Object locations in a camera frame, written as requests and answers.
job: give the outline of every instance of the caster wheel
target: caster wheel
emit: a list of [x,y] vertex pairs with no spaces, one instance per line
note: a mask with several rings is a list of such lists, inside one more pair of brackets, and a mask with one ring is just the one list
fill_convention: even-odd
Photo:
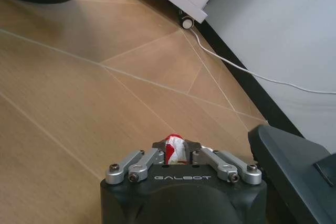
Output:
[[194,26],[194,19],[189,17],[189,16],[185,16],[180,18],[180,25],[183,29],[190,29]]

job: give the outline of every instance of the white cable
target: white cable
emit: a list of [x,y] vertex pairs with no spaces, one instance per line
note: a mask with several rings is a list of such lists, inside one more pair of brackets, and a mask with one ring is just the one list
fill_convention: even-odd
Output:
[[208,52],[209,54],[225,61],[226,63],[230,64],[231,66],[234,66],[235,68],[238,68],[239,70],[243,71],[243,72],[246,72],[246,73],[249,73],[249,74],[252,74],[253,76],[255,77],[259,77],[263,80],[266,80],[266,81],[270,81],[270,82],[274,82],[274,83],[277,83],[277,84],[282,84],[282,85],[287,85],[287,86],[290,86],[290,87],[293,87],[293,88],[296,88],[296,89],[299,89],[299,90],[302,90],[302,91],[305,91],[305,92],[309,92],[309,93],[316,93],[316,94],[336,94],[335,91],[319,91],[319,90],[310,90],[310,89],[305,89],[303,87],[300,87],[300,86],[297,86],[295,84],[292,84],[292,83],[287,83],[287,82],[283,82],[283,81],[277,81],[277,80],[272,80],[272,79],[269,79],[267,77],[264,77],[264,76],[261,76],[257,73],[253,73],[245,68],[242,68],[234,63],[232,63],[231,61],[209,51],[208,49],[206,49],[205,47],[202,46],[201,42],[200,42],[200,38],[198,37],[197,33],[195,33],[192,29],[190,29],[190,31],[196,36],[196,39],[197,39],[197,42],[198,42],[198,45],[206,52]]

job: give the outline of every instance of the white wall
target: white wall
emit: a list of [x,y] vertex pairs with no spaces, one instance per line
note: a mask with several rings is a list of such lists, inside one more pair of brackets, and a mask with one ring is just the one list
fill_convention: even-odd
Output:
[[[206,12],[248,69],[336,91],[336,0],[211,0]],[[336,152],[336,95],[258,81],[307,139]]]

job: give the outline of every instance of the wooden floor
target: wooden floor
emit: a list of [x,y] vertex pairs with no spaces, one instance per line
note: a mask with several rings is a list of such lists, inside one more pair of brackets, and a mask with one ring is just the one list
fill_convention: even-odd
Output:
[[0,223],[100,223],[104,170],[170,133],[251,160],[265,119],[166,0],[0,10]]

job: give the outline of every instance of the black baseboard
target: black baseboard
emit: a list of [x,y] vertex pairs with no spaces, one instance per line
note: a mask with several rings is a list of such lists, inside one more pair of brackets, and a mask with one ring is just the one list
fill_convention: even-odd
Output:
[[[245,68],[241,61],[206,21],[202,24],[196,24],[196,27],[218,55]],[[253,76],[244,73],[227,63],[224,64],[271,126],[303,137],[299,130],[293,125]]]

